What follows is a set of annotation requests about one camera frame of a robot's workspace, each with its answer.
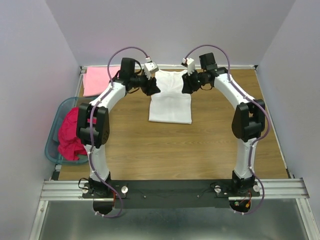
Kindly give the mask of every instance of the plastic bin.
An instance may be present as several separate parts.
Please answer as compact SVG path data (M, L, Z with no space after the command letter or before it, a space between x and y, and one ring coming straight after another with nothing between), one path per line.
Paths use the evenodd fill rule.
M86 155L79 155L79 160L77 161L68 161L66 160L59 152L58 152L58 131L62 125L63 120L65 119L66 115L70 110L74 107L79 106L81 103L90 103L94 100L95 97L70 97L64 100L54 117L53 124L49 133L48 140L46 141L44 153L45 156L55 164L61 165L79 165L84 164L88 161L88 156Z

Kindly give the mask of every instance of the white wall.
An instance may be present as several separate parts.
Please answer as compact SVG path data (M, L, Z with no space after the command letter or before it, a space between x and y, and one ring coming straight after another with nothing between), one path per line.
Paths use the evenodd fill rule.
M257 65L295 0L46 0L80 65L106 65L126 46L158 64L180 64L201 44L225 49L233 65ZM193 56L212 52L202 49ZM136 51L120 54L143 61ZM217 61L225 58L217 53Z
M44 0L1 1L0 53L0 239L26 240L53 170L50 127L79 65Z
M320 226L320 1L297 0L257 72L288 169Z

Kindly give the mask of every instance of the red fabric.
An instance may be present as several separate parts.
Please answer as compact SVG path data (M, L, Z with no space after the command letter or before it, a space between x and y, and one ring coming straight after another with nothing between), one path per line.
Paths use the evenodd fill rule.
M58 132L59 153L68 161L79 160L78 154L87 155L84 145L76 136L79 108L74 107L65 116Z

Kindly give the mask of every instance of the wooden tabletop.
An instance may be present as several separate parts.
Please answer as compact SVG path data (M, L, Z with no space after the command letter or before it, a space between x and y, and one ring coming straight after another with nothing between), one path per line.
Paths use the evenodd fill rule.
M234 69L235 81L256 99L252 69ZM192 124L149 122L150 97L128 94L110 112L106 158L115 180L229 179L236 165L234 109L216 89L191 95ZM263 179L288 178L274 131L257 145L254 169ZM89 165L61 168L59 180L89 176Z

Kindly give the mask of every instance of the purple cable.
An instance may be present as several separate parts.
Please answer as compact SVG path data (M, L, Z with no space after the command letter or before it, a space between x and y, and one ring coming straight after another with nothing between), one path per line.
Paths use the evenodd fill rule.
M91 140L91 148L90 148L90 151L89 151L89 154L88 154L88 159L89 159L89 164L92 168L92 171L94 172L94 174L96 175L96 177L104 184L106 185L109 189L111 189L118 197L119 197L119 200L120 200L120 203L121 203L121 208L120 208L120 211L115 214L115 215L104 215L104 214L101 214L99 212L96 212L97 215L99 216L102 216L104 218L116 218L116 217L119 217L122 210L124 209L124 201L123 199L120 197L120 194L112 187L110 186L108 183L106 183L99 175L98 171L96 170L95 166L94 166L94 163L92 161L92 152L93 152L93 149L94 149L94 146L95 146L95 140L94 140L94 132L93 132L93 119L94 119L94 112L95 112L95 109L97 108L97 106L99 105L99 103L106 97L108 96L108 94L112 91L113 89L113 86L114 86L114 81L112 80L112 77L111 77L111 74L110 74L110 69L109 69L109 66L110 66L110 63L112 61L112 59L115 57L115 55L117 55L118 53L124 51L124 50L127 50L127 49L137 49L137 50L140 50L141 52L144 53L145 57L147 58L148 55L147 53L142 50L141 48L139 47L136 47L136 46L127 46L127 47L124 47L122 49L120 49L119 51L116 51L109 59L109 62L108 62L108 65L107 65L107 73L108 73L108 76L110 78L110 83L111 83L111 88L104 94L101 96L101 98L96 102L96 104L92 107L91 109L91 112L90 112L90 122L89 122L89 125L90 125L90 140Z
M264 110L264 108L262 106L260 106L258 103L256 103L254 100L252 100L251 98L247 97L245 93L243 93L239 88L238 86L234 83L234 81L231 81L231 77L230 77L230 60L229 60L229 57L227 55L227 53L221 49L220 47L218 46L215 46L215 45L211 45L211 44L203 44L203 45L200 45L200 46L197 46L196 48L192 49L186 56L185 56L185 59L187 59L187 57L192 53L194 52L195 50L199 49L199 48L202 48L202 47L213 47L213 48L216 48L216 49L219 49L226 57L226 61L227 61L227 77L228 77L228 80L230 82L230 84L238 91L238 93L243 96L244 99L248 100L249 102L253 103L257 108L259 108L263 114L265 115L265 118L266 118L266 121L267 121L267 129L265 131L265 133L258 137L256 140L254 140L251 145L250 145L250 149L249 149L249 159L248 159L248 168L249 168L249 171L251 172L251 174L258 180L258 182L260 183L261 185L261 189L262 189L262 197L261 197L261 201L259 202L259 204L251 211L249 212L239 212L240 214L242 215L248 215L248 214L253 214L255 211L257 211L262 203L264 202L264 199L265 199L265 187L262 183L262 181L260 180L260 178L255 174L254 170L252 169L252 166L251 166L251 157L252 157L252 152L253 152L253 145L264 139L268 133L270 132L270 126L271 126L271 120L269 118L269 115L268 113L266 112L266 110Z

